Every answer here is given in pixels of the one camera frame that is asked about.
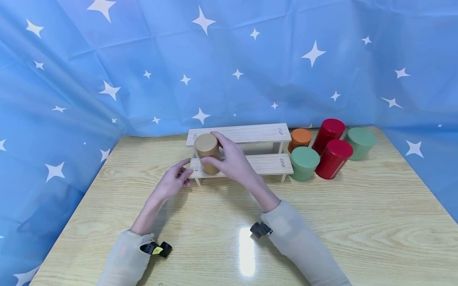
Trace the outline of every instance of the table surface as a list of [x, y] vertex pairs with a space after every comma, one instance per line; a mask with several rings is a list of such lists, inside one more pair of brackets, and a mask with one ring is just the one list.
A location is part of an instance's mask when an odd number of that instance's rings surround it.
[[[331, 181], [265, 177], [324, 241], [354, 285], [456, 285], [458, 226], [385, 135]], [[315, 137], [317, 130], [312, 130]], [[186, 135], [122, 138], [31, 285], [95, 285], [166, 169], [192, 156]], [[174, 250], [152, 256], [139, 285], [306, 285], [267, 237], [250, 236], [261, 209], [226, 178], [193, 182], [169, 200], [153, 232]]]

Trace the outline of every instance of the sleeve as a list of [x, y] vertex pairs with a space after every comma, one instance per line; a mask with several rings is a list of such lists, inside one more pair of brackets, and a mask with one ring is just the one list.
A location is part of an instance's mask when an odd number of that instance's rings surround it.
[[138, 235], [130, 230], [122, 232], [107, 257], [97, 286], [135, 286], [142, 278], [150, 255], [140, 246], [151, 243], [154, 234]]
[[326, 246], [308, 228], [303, 217], [288, 202], [262, 214], [272, 230], [269, 236], [281, 254], [299, 268], [311, 286], [351, 286]]

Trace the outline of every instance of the person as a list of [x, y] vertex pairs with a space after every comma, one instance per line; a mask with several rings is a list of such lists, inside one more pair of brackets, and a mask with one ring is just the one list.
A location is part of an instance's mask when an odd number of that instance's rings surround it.
[[[211, 132], [224, 149], [225, 159], [202, 158], [228, 178], [242, 184], [261, 206], [262, 221], [273, 232], [268, 235], [281, 254], [288, 257], [312, 286], [350, 286], [326, 246], [306, 225], [303, 217], [287, 201], [280, 200], [255, 173], [241, 147], [219, 132]], [[108, 254], [98, 286], [134, 286], [142, 278], [150, 255], [141, 251], [142, 245], [153, 241], [151, 229], [156, 216], [170, 197], [183, 186], [190, 186], [192, 170], [184, 166], [185, 159], [165, 172], [154, 191], [148, 197], [142, 211], [130, 230], [122, 232]]]

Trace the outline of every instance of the orange canister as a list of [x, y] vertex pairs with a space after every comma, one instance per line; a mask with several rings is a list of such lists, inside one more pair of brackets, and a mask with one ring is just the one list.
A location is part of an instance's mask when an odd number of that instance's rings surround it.
[[288, 145], [288, 152], [292, 153], [293, 150], [299, 146], [308, 147], [312, 140], [312, 133], [307, 129], [298, 128], [294, 129], [291, 133], [291, 142]]
[[[219, 142], [213, 134], [204, 133], [199, 135], [194, 141], [194, 148], [199, 156], [199, 159], [203, 157], [211, 156], [221, 161], [221, 154], [219, 153]], [[218, 168], [215, 166], [202, 163], [202, 169], [207, 174], [217, 174]]]

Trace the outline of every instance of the wooden rack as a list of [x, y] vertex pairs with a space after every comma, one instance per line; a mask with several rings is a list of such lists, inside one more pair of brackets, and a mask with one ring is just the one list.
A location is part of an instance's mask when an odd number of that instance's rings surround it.
[[[194, 141], [199, 135], [210, 133], [211, 131], [218, 131], [237, 144], [272, 143], [273, 149], [271, 154], [246, 156], [257, 174], [262, 176], [282, 175], [281, 182], [284, 182], [286, 175], [293, 173], [289, 155], [283, 153], [284, 147], [291, 141], [291, 135], [289, 134], [286, 123], [190, 129], [186, 146], [194, 147]], [[194, 170], [190, 178], [195, 179], [199, 186], [201, 185], [200, 179], [202, 178], [226, 177], [222, 172], [215, 175], [205, 173], [195, 150], [190, 168]]]

